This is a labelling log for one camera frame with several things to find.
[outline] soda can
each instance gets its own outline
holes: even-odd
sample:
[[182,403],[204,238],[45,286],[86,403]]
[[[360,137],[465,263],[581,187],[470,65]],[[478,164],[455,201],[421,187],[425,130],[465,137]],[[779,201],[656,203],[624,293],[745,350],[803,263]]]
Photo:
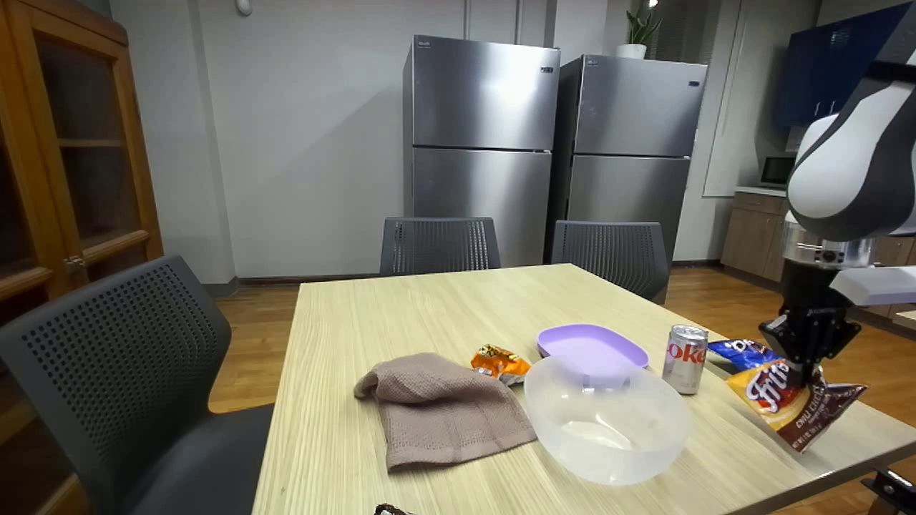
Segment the soda can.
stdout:
[[667,331],[662,379],[682,394],[696,394],[705,366],[707,366],[707,330],[673,326]]

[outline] wooden table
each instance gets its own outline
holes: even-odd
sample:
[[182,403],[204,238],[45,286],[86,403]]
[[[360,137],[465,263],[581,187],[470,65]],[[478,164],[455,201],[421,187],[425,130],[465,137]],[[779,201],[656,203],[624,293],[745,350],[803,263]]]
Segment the wooden table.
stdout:
[[534,334],[557,323],[610,326],[657,371],[667,330],[684,317],[576,267],[299,286],[254,513],[765,513],[916,453],[912,427],[865,403],[792,453],[707,371],[684,399],[687,450],[637,487],[584,484],[537,443],[385,474],[377,406],[352,399],[360,374],[411,353],[465,364],[484,344],[534,360]]

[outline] gray chair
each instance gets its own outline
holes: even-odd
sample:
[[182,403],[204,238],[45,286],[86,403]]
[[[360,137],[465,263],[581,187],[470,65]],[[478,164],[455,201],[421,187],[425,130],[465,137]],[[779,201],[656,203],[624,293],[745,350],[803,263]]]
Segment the gray chair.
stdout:
[[656,220],[557,220],[550,260],[664,303],[669,257]]
[[212,414],[229,323],[179,257],[0,330],[0,357],[92,513],[252,513],[271,406]]
[[381,276],[498,270],[488,217],[385,217]]

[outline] stainless steel refrigerator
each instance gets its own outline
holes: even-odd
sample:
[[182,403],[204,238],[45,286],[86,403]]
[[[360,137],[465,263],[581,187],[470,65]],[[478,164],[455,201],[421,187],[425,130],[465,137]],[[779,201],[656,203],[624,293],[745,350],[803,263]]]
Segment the stainless steel refrigerator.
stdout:
[[566,64],[550,230],[557,217],[657,220],[673,257],[705,77],[699,64],[599,54]]
[[404,75],[405,216],[491,217],[500,263],[537,263],[557,50],[414,38]]

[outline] towel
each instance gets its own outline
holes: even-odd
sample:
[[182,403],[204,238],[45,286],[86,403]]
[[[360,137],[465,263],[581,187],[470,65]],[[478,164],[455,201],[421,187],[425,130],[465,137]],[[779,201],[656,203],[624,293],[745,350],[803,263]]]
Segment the towel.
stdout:
[[388,472],[463,464],[534,440],[500,381],[428,353],[377,364],[355,399],[377,403]]

